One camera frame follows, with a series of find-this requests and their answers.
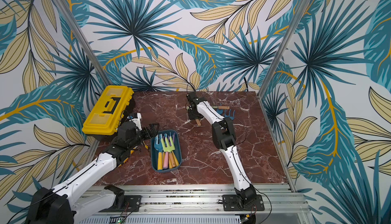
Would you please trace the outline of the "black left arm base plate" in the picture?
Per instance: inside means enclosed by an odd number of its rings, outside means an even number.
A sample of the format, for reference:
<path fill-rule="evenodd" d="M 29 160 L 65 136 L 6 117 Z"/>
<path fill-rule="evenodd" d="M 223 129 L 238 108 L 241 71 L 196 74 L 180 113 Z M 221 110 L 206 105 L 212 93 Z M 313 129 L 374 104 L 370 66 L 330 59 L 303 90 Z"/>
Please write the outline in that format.
<path fill-rule="evenodd" d="M 141 195 L 122 195 L 116 197 L 113 205 L 108 208 L 101 210 L 100 213 L 106 212 L 138 212 L 141 205 Z"/>

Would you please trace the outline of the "yellow black toolbox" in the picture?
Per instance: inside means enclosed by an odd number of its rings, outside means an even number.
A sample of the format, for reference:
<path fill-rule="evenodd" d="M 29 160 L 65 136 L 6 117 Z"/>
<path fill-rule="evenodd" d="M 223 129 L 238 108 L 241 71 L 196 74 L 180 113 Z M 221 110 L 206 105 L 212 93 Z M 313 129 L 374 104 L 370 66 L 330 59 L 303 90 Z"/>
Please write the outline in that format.
<path fill-rule="evenodd" d="M 111 141 L 118 127 L 133 112 L 133 94 L 132 88 L 127 86 L 107 86 L 85 120 L 82 132 L 98 141 Z"/>

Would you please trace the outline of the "aluminium frame post left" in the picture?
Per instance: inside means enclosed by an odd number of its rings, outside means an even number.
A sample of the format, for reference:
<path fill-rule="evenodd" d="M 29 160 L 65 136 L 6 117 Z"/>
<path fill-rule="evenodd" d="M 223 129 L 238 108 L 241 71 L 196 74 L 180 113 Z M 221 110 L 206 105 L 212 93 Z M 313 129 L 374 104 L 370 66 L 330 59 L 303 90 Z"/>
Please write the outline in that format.
<path fill-rule="evenodd" d="M 82 33 L 81 28 L 79 27 L 76 19 L 74 18 L 73 13 L 70 9 L 70 4 L 68 6 L 66 0 L 52 0 L 52 1 L 54 2 L 54 4 L 57 5 L 59 12 L 63 15 L 64 19 L 68 23 L 70 30 L 73 32 L 75 38 L 78 40 L 78 43 L 85 51 L 85 54 L 89 58 L 91 64 L 94 66 L 97 74 L 101 77 L 104 86 L 112 85 L 111 81 L 104 73 L 102 66 L 100 65 L 95 53 L 93 52 L 93 49 L 88 43 L 87 38 Z"/>

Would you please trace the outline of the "aluminium frame post right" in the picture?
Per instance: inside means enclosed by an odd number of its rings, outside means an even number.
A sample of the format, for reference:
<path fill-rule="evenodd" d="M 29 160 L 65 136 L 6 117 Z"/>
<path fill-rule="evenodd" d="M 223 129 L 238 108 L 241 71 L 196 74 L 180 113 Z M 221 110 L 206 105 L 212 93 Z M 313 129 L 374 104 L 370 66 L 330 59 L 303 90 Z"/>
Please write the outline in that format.
<path fill-rule="evenodd" d="M 281 58 L 283 57 L 283 53 L 286 50 L 286 47 L 291 39 L 291 37 L 294 35 L 294 32 L 296 31 L 296 28 L 301 20 L 301 18 L 304 15 L 304 12 L 306 10 L 306 7 L 310 3 L 311 0 L 300 0 L 298 4 L 298 9 L 293 15 L 290 24 L 288 25 L 288 28 L 286 30 L 286 33 L 284 37 L 282 38 L 282 41 L 280 43 L 280 46 L 274 56 L 273 61 L 271 62 L 271 65 L 269 66 L 268 72 L 262 82 L 262 85 L 260 87 L 260 90 L 257 94 L 257 97 L 259 100 L 263 98 L 263 96 L 266 93 L 266 90 L 268 88 L 269 83 L 273 79 L 273 75 L 279 65 L 279 62 L 281 61 Z"/>

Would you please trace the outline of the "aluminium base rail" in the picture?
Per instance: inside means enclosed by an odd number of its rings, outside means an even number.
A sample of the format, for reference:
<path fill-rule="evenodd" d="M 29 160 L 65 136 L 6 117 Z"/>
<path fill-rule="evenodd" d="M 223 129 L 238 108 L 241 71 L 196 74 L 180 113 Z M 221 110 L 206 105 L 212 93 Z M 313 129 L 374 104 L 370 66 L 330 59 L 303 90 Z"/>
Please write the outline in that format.
<path fill-rule="evenodd" d="M 258 224 L 312 224 L 314 218 L 304 194 L 288 184 L 255 184 L 265 210 L 258 212 L 224 211 L 219 203 L 225 194 L 236 194 L 232 184 L 185 185 L 123 185 L 115 186 L 123 195 L 141 195 L 138 212 L 96 213 L 89 220 L 102 218 L 104 223 L 221 223 L 229 218 L 232 223 L 243 223 L 250 214 Z M 81 198 L 103 191 L 105 186 L 90 187 Z"/>

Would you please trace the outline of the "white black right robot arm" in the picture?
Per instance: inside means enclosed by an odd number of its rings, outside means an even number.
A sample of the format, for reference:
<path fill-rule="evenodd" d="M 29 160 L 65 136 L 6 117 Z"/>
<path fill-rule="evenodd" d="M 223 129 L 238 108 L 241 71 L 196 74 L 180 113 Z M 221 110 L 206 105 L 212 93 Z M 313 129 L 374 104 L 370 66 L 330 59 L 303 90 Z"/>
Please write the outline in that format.
<path fill-rule="evenodd" d="M 240 161 L 233 121 L 220 115 L 204 97 L 198 97 L 195 92 L 188 93 L 186 97 L 189 119 L 205 118 L 210 123 L 213 143 L 227 161 L 238 201 L 248 206 L 256 200 L 257 193 Z"/>

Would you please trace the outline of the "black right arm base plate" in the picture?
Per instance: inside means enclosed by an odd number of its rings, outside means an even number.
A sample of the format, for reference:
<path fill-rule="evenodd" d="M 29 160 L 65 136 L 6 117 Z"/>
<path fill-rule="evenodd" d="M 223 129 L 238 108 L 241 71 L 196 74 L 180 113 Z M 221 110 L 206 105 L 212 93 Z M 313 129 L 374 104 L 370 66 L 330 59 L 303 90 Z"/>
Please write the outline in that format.
<path fill-rule="evenodd" d="M 219 203 L 223 205 L 224 211 L 235 212 L 235 211 L 245 211 L 245 212 L 258 212 L 264 211 L 265 206 L 261 195 L 256 195 L 254 200 L 249 201 L 248 203 L 240 199 L 236 194 L 225 194 L 222 196 L 222 199 L 219 200 Z"/>

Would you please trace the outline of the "aluminium frame post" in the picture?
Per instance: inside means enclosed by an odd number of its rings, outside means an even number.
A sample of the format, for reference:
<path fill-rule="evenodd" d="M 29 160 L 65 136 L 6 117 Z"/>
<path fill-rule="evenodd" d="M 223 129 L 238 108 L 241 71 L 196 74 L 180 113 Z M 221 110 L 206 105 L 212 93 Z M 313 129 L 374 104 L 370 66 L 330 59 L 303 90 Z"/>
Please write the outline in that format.
<path fill-rule="evenodd" d="M 281 61 L 281 58 L 283 57 L 283 53 L 286 50 L 286 47 L 291 39 L 291 37 L 294 35 L 294 32 L 296 31 L 296 28 L 301 20 L 301 18 L 304 15 L 304 12 L 306 10 L 306 7 L 310 3 L 311 0 L 300 0 L 298 4 L 298 9 L 293 15 L 290 24 L 288 25 L 288 28 L 286 30 L 286 33 L 284 37 L 282 38 L 282 41 L 280 43 L 280 46 L 274 56 L 273 61 L 271 62 L 271 65 L 269 66 L 268 72 L 262 82 L 262 85 L 260 87 L 260 90 L 257 94 L 257 97 L 259 100 L 263 98 L 263 96 L 266 93 L 266 90 L 268 88 L 269 83 L 273 79 L 273 75 L 279 65 L 279 62 Z"/>
<path fill-rule="evenodd" d="M 104 73 L 102 66 L 100 65 L 95 53 L 93 52 L 93 49 L 88 43 L 87 38 L 82 33 L 81 28 L 79 27 L 76 19 L 74 18 L 73 13 L 70 9 L 70 4 L 68 6 L 66 0 L 52 0 L 52 1 L 54 2 L 54 4 L 57 5 L 59 12 L 63 15 L 64 19 L 68 23 L 70 30 L 73 32 L 75 38 L 78 40 L 78 43 L 85 51 L 85 54 L 89 58 L 91 64 L 94 66 L 97 74 L 101 77 L 104 86 L 112 85 L 111 81 Z"/>

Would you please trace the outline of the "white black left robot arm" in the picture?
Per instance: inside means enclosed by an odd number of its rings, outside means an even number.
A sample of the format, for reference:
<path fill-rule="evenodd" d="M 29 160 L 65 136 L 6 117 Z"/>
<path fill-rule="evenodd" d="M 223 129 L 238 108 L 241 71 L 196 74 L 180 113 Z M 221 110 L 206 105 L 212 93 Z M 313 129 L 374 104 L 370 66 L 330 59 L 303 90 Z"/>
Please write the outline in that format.
<path fill-rule="evenodd" d="M 157 136 L 159 124 L 140 129 L 135 121 L 123 123 L 107 148 L 95 160 L 68 180 L 51 189 L 41 188 L 32 198 L 25 223 L 27 224 L 77 224 L 90 216 L 124 202 L 124 191 L 107 186 L 88 198 L 81 196 L 100 178 L 122 166 L 131 151 L 143 141 Z"/>

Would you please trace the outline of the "blue fork yellow handle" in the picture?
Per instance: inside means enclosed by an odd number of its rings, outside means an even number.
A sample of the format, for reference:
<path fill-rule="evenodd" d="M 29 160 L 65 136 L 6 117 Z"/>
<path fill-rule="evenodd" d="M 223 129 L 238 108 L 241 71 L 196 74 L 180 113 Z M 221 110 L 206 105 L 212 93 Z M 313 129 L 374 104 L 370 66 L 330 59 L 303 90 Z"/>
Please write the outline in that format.
<path fill-rule="evenodd" d="M 219 115 L 223 115 L 224 111 L 222 109 L 216 109 L 216 112 L 219 114 Z"/>
<path fill-rule="evenodd" d="M 235 120 L 235 111 L 231 110 L 231 109 L 229 109 L 229 110 L 226 109 L 223 112 L 223 116 L 225 118 L 230 118 L 232 121 L 234 121 Z"/>

